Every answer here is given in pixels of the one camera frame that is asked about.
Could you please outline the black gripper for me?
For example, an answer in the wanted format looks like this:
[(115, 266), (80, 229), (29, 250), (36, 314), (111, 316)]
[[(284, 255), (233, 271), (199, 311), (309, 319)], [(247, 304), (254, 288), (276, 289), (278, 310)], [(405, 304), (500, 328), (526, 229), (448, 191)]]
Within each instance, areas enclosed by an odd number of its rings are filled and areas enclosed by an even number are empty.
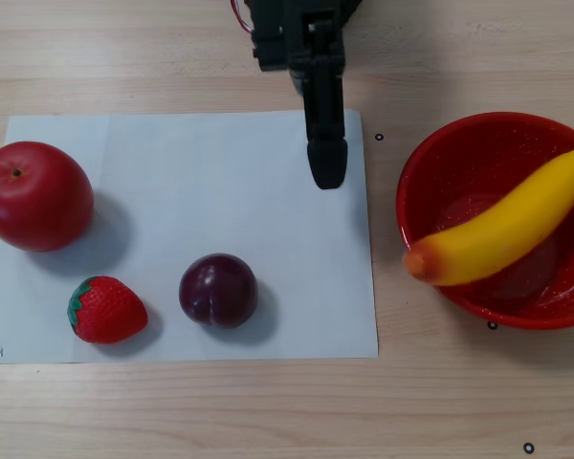
[[(316, 184), (324, 190), (339, 188), (348, 158), (342, 100), (347, 3), (253, 1), (251, 16), (260, 69), (287, 71), (302, 95), (307, 158)], [(304, 85), (310, 78), (313, 91)]]

